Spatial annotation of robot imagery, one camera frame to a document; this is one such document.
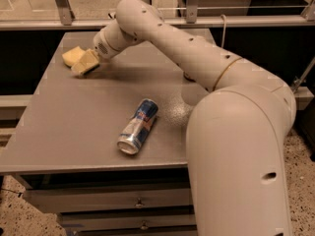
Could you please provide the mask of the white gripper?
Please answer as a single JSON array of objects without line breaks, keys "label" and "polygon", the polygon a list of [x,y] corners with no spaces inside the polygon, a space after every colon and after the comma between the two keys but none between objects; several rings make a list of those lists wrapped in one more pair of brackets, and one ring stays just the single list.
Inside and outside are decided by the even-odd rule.
[{"label": "white gripper", "polygon": [[99,56],[103,59],[111,59],[126,48],[141,42],[141,39],[125,32],[117,21],[113,20],[94,36],[94,50],[88,49],[71,67],[71,71],[76,76],[82,76],[99,65]]}]

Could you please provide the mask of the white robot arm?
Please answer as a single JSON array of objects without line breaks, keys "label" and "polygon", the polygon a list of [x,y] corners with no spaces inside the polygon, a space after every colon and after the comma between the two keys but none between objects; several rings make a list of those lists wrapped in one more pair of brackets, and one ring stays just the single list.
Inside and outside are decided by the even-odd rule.
[{"label": "white robot arm", "polygon": [[186,156],[198,236],[292,236],[284,138],[296,103],[279,77],[177,29],[141,0],[116,18],[71,67],[78,75],[148,41],[208,91],[190,115]]}]

